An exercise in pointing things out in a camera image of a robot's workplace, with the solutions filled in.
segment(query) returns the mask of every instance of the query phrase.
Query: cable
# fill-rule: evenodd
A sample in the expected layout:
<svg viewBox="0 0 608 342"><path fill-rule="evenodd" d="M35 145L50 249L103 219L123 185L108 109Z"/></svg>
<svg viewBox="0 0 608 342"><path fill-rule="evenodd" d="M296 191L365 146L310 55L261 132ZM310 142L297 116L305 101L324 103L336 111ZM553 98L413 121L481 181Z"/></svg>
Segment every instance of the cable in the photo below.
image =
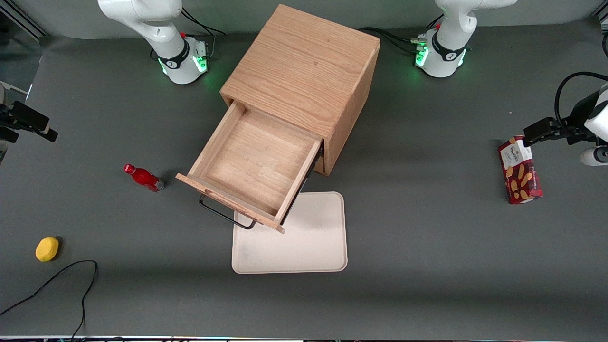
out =
<svg viewBox="0 0 608 342"><path fill-rule="evenodd" d="M431 21L431 22L430 22L430 23L429 23L429 24L426 26L426 28L427 28L427 29L430 29L430 28L431 28L433 25L435 25L435 23L436 23L437 21L439 21L439 19L441 19L441 18L443 18L443 13L442 13L440 16L438 16L438 17L437 17L435 20Z"/></svg>
<svg viewBox="0 0 608 342"><path fill-rule="evenodd" d="M211 33L211 31L218 32L218 33L220 33L221 35L224 35L224 36L226 35L226 33L225 33L225 32L223 32L223 31L220 31L220 30L218 30L218 29L214 29L214 28L212 28L212 27L210 27L210 26L206 26L206 25L201 24L201 23L200 23L198 20L196 20L196 18L195 18L193 15L191 15L191 14L190 14L190 12L188 12L188 10L186 10L185 8L182 8L182 14L184 15L184 17L186 17L186 19L190 20L191 22L193 22L193 23L195 23L195 24L200 25L200 26L201 26L203 29L205 29L205 30L206 30L206 31L207 31L207 32L208 32L210 35L213 35L213 33Z"/></svg>
<svg viewBox="0 0 608 342"><path fill-rule="evenodd" d="M606 38L608 37L608 32L604 33L604 37L602 38L602 50L604 50L604 55L608 57L608 50L606 50Z"/></svg>
<svg viewBox="0 0 608 342"><path fill-rule="evenodd" d="M385 31L385 30L382 30L382 29L378 29L378 28L376 28L376 27L361 27L359 30L360 30L360 31L372 31L372 32L377 32L377 33L380 33L381 35L388 36L388 37L393 38L393 39L398 40L398 41L405 41L405 42L407 42L407 43L409 43L409 42L410 42L410 40L409 40L409 39L406 39L406 38L401 38L401 37L399 37L399 36L397 36L397 35L394 35L394 34L390 33L389 31Z"/></svg>
<svg viewBox="0 0 608 342"><path fill-rule="evenodd" d="M604 8L606 8L606 6L608 6L608 4L604 4L602 6L602 8L600 8L599 10L597 10L597 12L595 12L595 15L599 15L599 13L602 12L604 10Z"/></svg>
<svg viewBox="0 0 608 342"><path fill-rule="evenodd" d="M91 288L93 287L93 283L95 282L95 279L97 278L97 273L99 272L99 264L97 263L97 261L95 260L79 260L79 261L75 261L72 262L71 264L69 264L68 266L65 266L64 268L62 268L59 272L55 273L54 276L52 276L49 280L47 280L40 288L38 288L36 290L36 292L34 292L31 296L27 297L26 299L22 299L19 302L11 305L8 309L2 311L0 313L0 316L4 315L5 313L13 310L15 307L29 301L30 299L34 298L40 291L42 291L42 289L49 285L50 282L52 282L53 280L55 280L55 278L57 278L63 271L67 270L68 268L81 263L81 262L92 262L95 265L95 269L93 270L93 277L91 278L91 283L89 284L89 287L86 289L85 293L82 296L82 299L80 300L80 305L82 306L82 317L80 319L80 324L78 325L78 327L76 328L76 330L74 331L74 333L72 334L72 340L74 339L74 336L76 336L76 333L78 332L78 330L80 330L80 327L82 327L82 325L85 323L85 298L86 295L89 294L89 291L91 291Z"/></svg>
<svg viewBox="0 0 608 342"><path fill-rule="evenodd" d="M404 47L400 46L397 44L397 42L393 41L393 39L402 42L402 43L409 43L410 40L409 39L405 39L405 38L401 38L397 35L394 35L388 31L382 30L382 29L377 29L375 27L361 27L359 29L359 31L371 31L371 32L376 32L378 34L380 34L382 37L386 38L386 40L389 41L389 43L393 44L397 49L407 53L407 54L412 54L411 51L405 49Z"/></svg>
<svg viewBox="0 0 608 342"><path fill-rule="evenodd" d="M574 132L572 132L570 130L570 127L568 127L564 124L562 117L559 115L559 98L562 94L562 90L564 89L564 86L566 85L566 83L568 83L569 80L575 78L576 76L589 76L589 77L594 77L596 79L600 79L600 80L604 80L604 81L608 82L608 76L606 76L606 75L597 74L595 72L589 72L589 71L579 71L579 72L575 72L572 75L569 75L562 81L562 83L559 84L558 91L555 93L555 103L553 104L553 109L555 110L555 118L558 120L560 126L564 127L566 132L570 136L573 136L573 137L575 136Z"/></svg>

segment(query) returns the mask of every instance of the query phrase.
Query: open drawer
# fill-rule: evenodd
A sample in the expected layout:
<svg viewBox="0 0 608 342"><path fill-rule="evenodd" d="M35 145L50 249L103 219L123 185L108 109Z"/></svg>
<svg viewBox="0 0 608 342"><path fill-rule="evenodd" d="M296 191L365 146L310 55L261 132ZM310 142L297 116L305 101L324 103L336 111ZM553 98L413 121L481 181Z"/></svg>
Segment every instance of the open drawer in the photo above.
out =
<svg viewBox="0 0 608 342"><path fill-rule="evenodd" d="M210 197L283 233L321 145L320 136L233 101L188 175L176 177L202 193L206 208Z"/></svg>

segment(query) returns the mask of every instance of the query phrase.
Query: cabinet top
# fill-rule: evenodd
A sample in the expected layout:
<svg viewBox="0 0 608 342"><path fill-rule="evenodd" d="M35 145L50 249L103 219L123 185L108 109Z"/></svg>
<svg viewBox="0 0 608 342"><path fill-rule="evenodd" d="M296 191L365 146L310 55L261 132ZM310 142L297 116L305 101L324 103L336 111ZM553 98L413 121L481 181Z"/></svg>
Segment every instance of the cabinet top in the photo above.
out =
<svg viewBox="0 0 608 342"><path fill-rule="evenodd" d="M220 93L327 137L380 40L279 5Z"/></svg>

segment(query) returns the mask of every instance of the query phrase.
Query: red water bottle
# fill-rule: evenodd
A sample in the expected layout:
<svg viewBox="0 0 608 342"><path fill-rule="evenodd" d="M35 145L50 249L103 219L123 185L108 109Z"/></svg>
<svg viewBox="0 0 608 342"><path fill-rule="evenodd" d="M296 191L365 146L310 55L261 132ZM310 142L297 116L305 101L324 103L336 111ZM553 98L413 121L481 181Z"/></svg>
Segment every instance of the red water bottle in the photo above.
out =
<svg viewBox="0 0 608 342"><path fill-rule="evenodd" d="M159 192L165 187L165 183L158 179L157 176L154 176L152 173L148 172L146 169L141 169L139 167L134 167L131 164L127 164L123 170L130 174L137 184L143 185L153 192Z"/></svg>

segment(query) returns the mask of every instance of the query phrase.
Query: wood grain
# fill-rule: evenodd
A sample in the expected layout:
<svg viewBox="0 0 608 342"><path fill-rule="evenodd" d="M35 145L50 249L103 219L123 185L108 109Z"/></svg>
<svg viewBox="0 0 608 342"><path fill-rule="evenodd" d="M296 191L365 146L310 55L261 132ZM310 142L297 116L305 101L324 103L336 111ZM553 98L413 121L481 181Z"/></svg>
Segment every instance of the wood grain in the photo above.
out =
<svg viewBox="0 0 608 342"><path fill-rule="evenodd" d="M234 101L188 175L178 179L280 230L321 142L314 133Z"/></svg>
<svg viewBox="0 0 608 342"><path fill-rule="evenodd" d="M379 46L376 37L279 5L220 93L227 104L324 138L324 164L314 170L329 175L367 99Z"/></svg>
<svg viewBox="0 0 608 342"><path fill-rule="evenodd" d="M289 210L291 203L295 200L295 197L298 195L300 186L302 185L302 183L304 181L306 181L306 176L308 175L308 170L310 169L310 165L312 165L314 163L315 159L319 155L319 148L321 148L320 139L315 140L312 148L309 150L308 156L306 157L306 159L304 160L304 163L302 164L302 166L300 168L300 172L298 172L298 175L295 177L296 181L292 183L291 188L289 189L289 192L285 196L285 200L283 201L283 204L281 204L281 208L279 208L279 210L278 210L277 218L275 219L276 223L280 223L283 220L283 217L285 217L285 215L287 214L287 210Z"/></svg>
<svg viewBox="0 0 608 342"><path fill-rule="evenodd" d="M209 171L193 174L230 188L237 198L274 216L314 144L296 127L246 111L209 161Z"/></svg>
<svg viewBox="0 0 608 342"><path fill-rule="evenodd" d="M281 225L278 225L274 222L274 217L271 217L270 215L265 214L264 212L260 212L249 204L244 203L241 200L231 196L230 194L207 184L205 181L193 176L184 176L181 173L178 173L175 178L181 180L182 182L188 184L191 187L194 187L201 194L212 198L213 200L227 206L228 208L238 211L241 214L251 218L252 220L255 220L265 226L273 228L282 234L285 233L285 229Z"/></svg>
<svg viewBox="0 0 608 342"><path fill-rule="evenodd" d="M226 114L222 118L222 121L219 122L218 126L215 128L215 131L211 135L211 138L207 141L205 148L202 150L201 154L196 159L194 165L190 168L188 174L206 173L210 164L208 161L212 160L215 155L218 153L221 146L226 141L228 137L227 134L224 134L225 131L232 131L234 126L237 124L243 113L245 112L245 106L242 103L234 102L226 111Z"/></svg>
<svg viewBox="0 0 608 342"><path fill-rule="evenodd" d="M334 131L331 132L330 136L325 140L325 163L323 174L326 176L330 175L336 165L338 156L367 101L379 50L380 46L371 53L368 65L364 68L361 79L357 82L355 89L353 89L350 100L344 108L343 115L340 117Z"/></svg>

